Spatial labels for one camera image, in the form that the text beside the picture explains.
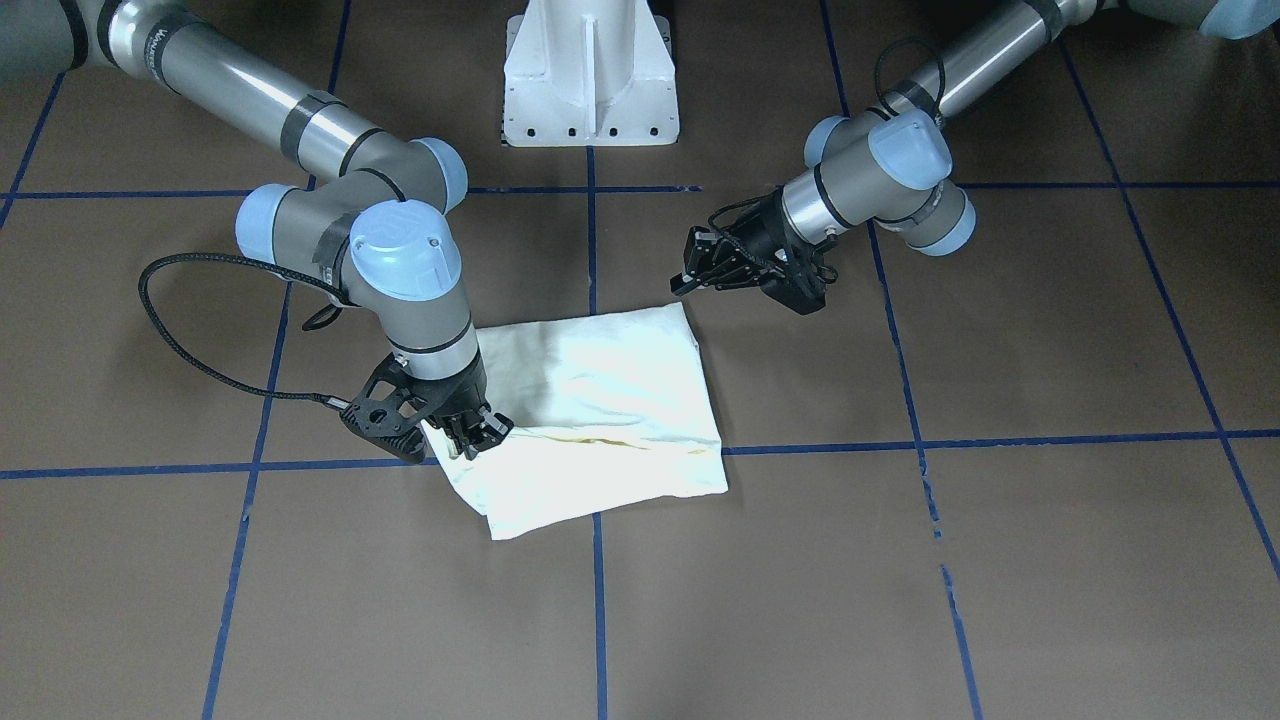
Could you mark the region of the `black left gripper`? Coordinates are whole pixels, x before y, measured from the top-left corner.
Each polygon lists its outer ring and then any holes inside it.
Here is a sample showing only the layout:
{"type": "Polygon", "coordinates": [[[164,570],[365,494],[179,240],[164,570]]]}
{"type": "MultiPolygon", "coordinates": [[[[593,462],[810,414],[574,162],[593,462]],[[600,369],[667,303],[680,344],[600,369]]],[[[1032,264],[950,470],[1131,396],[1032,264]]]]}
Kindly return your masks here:
{"type": "Polygon", "coordinates": [[[776,302],[808,315],[826,306],[827,286],[838,272],[826,264],[826,254],[838,238],[831,232],[812,243],[790,225],[780,190],[742,201],[744,210],[726,227],[726,234],[695,225],[684,251],[685,272],[669,279],[669,290],[682,297],[695,290],[716,291],[758,287],[776,302]]]}

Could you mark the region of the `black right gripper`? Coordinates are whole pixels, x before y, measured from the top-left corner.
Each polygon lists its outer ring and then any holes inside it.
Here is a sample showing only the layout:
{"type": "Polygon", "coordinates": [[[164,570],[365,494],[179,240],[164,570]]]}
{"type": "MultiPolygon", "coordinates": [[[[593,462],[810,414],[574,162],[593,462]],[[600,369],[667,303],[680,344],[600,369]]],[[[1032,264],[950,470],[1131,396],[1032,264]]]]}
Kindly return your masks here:
{"type": "Polygon", "coordinates": [[[479,355],[462,372],[439,380],[408,374],[389,355],[339,418],[353,434],[407,464],[426,457],[424,427],[442,430],[448,448],[475,460],[502,445],[515,428],[511,419],[489,407],[485,391],[486,373],[479,355]]]}

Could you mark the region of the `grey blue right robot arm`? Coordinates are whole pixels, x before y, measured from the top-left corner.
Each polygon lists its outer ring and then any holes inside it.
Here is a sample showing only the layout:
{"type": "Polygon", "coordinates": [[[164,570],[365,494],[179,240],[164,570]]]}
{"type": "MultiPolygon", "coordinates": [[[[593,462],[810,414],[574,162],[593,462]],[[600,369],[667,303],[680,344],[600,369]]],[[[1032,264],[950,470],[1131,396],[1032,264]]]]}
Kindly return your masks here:
{"type": "Polygon", "coordinates": [[[410,464],[429,430],[467,460],[513,429],[486,398],[486,373],[447,217],[468,191],[457,151],[439,138],[403,141],[241,47],[183,1],[5,1],[3,78],[113,67],[151,79],[275,149],[317,181],[314,190],[265,184],[236,218],[237,255],[184,252],[150,263],[138,295],[156,332],[189,364],[164,325],[148,284],[164,266],[251,266],[323,292],[328,307],[306,331],[347,307],[372,313],[389,354],[352,398],[215,379],[265,398],[317,404],[357,437],[410,464]]]}

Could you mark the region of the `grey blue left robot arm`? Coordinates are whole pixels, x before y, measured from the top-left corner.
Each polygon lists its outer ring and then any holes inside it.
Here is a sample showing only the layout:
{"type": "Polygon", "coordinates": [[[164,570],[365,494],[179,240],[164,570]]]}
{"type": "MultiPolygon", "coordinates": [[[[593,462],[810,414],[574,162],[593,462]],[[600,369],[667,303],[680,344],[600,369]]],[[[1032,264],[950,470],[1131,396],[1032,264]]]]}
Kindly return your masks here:
{"type": "Polygon", "coordinates": [[[1004,1],[946,47],[924,42],[928,61],[891,86],[874,69],[876,100],[817,123],[804,172],[769,193],[713,211],[687,233],[669,291],[758,288],[791,311],[822,310],[838,273],[826,255],[845,232],[873,222],[927,256],[959,250],[977,210],[951,179],[943,127],[1111,1],[1004,1]]]}

